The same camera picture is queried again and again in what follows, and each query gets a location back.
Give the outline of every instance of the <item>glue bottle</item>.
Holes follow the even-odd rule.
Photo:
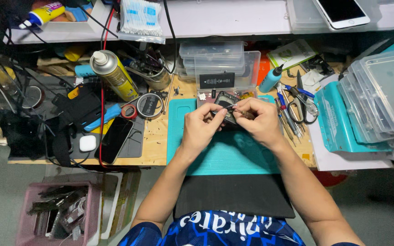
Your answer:
[[[273,86],[277,84],[277,82],[281,79],[282,77],[282,67],[284,64],[282,64],[280,67],[276,67],[272,70],[270,70],[265,76],[264,80],[261,82],[259,85],[258,89],[262,93],[268,93]]]
[[[112,51],[94,52],[89,64],[94,73],[107,81],[112,90],[124,101],[130,102],[139,96],[138,87]]]
[[[65,12],[65,7],[60,2],[54,2],[34,9],[29,12],[29,19],[19,25],[20,29],[36,24],[41,26]]]

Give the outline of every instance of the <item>red cable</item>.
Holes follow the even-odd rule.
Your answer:
[[[113,12],[114,12],[115,10],[114,9],[112,9],[112,12],[110,13],[110,16],[109,16],[109,22],[107,23],[107,29],[109,29],[109,26],[110,26],[110,23],[111,23],[111,21],[112,21],[112,17],[113,17]],[[104,45],[103,45],[103,49],[106,49],[106,40],[107,40],[107,34],[108,34],[109,32],[106,30],[106,36],[104,36]]]
[[[113,15],[113,11],[114,10],[112,10],[112,12],[110,13],[110,18],[109,18],[109,22],[108,22],[108,24],[107,24],[107,29],[109,29],[109,26],[110,26],[110,22],[111,22],[111,20],[112,20],[112,15]],[[107,40],[107,34],[108,34],[109,32],[108,31],[106,31],[106,36],[104,37],[104,46],[103,46],[103,49],[106,49],[106,40]],[[104,126],[104,112],[103,112],[103,110],[104,110],[104,90],[103,90],[103,80],[101,80],[101,122],[100,122],[100,155],[99,155],[99,158],[98,158],[98,161],[100,162],[100,165],[103,167],[103,168],[105,168],[105,169],[112,169],[112,168],[110,168],[110,167],[108,167],[108,166],[106,166],[106,165],[104,165],[103,164],[103,161],[102,161],[102,159],[101,159],[101,146],[102,146],[102,144],[101,144],[101,142],[102,142],[102,139],[103,139],[103,126]]]

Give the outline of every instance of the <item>plastic bag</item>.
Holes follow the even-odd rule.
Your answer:
[[[119,39],[165,44],[159,25],[161,10],[159,3],[122,0]]]

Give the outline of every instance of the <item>concrete floor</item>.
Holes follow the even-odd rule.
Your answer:
[[[41,182],[46,172],[44,165],[8,165],[8,151],[0,146],[0,245],[14,245],[25,189],[31,182]],[[163,167],[142,170],[134,214],[162,170]],[[366,245],[394,245],[394,170],[358,171],[334,187],[331,195]],[[306,245],[315,245],[299,216],[287,222]],[[99,245],[116,246],[129,227]]]

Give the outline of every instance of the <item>wooden tabletop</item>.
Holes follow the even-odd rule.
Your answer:
[[[304,71],[300,66],[291,69],[293,71],[300,70],[301,75],[304,75]],[[287,72],[282,73],[281,82],[286,85],[296,85],[296,78],[290,78],[287,76]],[[171,90],[171,95],[168,100],[171,99],[183,99],[183,98],[196,98],[197,89],[195,83],[188,83],[178,80],[178,76],[174,76],[172,81],[173,87],[179,86],[179,93],[183,95],[174,96],[173,90]],[[272,89],[268,95],[273,97],[276,96],[276,90]],[[113,165],[155,165],[155,166],[165,166],[167,165],[167,134],[168,134],[168,107],[166,109],[166,114],[161,115],[155,120],[151,120],[147,123],[145,121],[144,130],[144,142],[142,148],[142,156],[139,158],[118,158]],[[296,147],[294,147],[291,141],[290,144],[293,146],[296,153],[300,158],[303,159],[304,163],[308,167],[316,167],[315,160],[313,157],[313,146],[309,138],[308,127],[304,127],[306,133],[304,133],[303,139],[300,139],[301,143],[295,139]],[[51,164],[48,160],[35,160],[35,161],[8,161],[8,163],[23,163],[23,164]],[[97,159],[87,159],[83,164],[86,165],[98,165]]]

